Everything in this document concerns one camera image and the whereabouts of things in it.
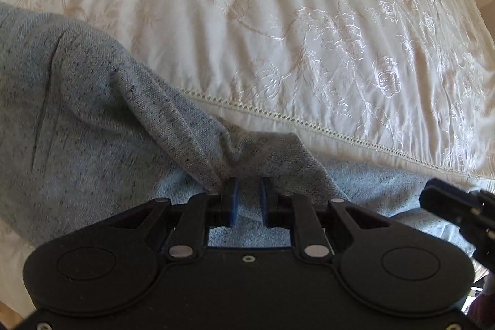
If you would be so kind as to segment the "grey-blue speckled pants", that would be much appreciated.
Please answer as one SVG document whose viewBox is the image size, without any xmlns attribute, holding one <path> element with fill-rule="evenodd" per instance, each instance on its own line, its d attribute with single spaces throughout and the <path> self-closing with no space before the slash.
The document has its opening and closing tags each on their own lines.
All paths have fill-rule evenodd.
<svg viewBox="0 0 495 330">
<path fill-rule="evenodd" d="M 264 234 L 258 180 L 323 204 L 343 198 L 473 248 L 422 210 L 422 175 L 312 152 L 293 133 L 217 120 L 117 41 L 58 14 L 1 6 L 1 218 L 41 245 L 150 199 L 181 203 L 240 180 L 240 227 L 215 245 L 276 245 Z"/>
</svg>

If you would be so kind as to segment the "cream embroidered bedspread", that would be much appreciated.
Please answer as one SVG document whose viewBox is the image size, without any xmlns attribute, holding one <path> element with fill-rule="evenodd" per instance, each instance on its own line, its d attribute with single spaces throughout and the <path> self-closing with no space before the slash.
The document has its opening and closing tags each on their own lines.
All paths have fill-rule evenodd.
<svg viewBox="0 0 495 330">
<path fill-rule="evenodd" d="M 92 24 L 213 115 L 292 132 L 355 202 L 472 252 L 424 176 L 494 187 L 494 43 L 474 0 L 2 0 Z"/>
</svg>

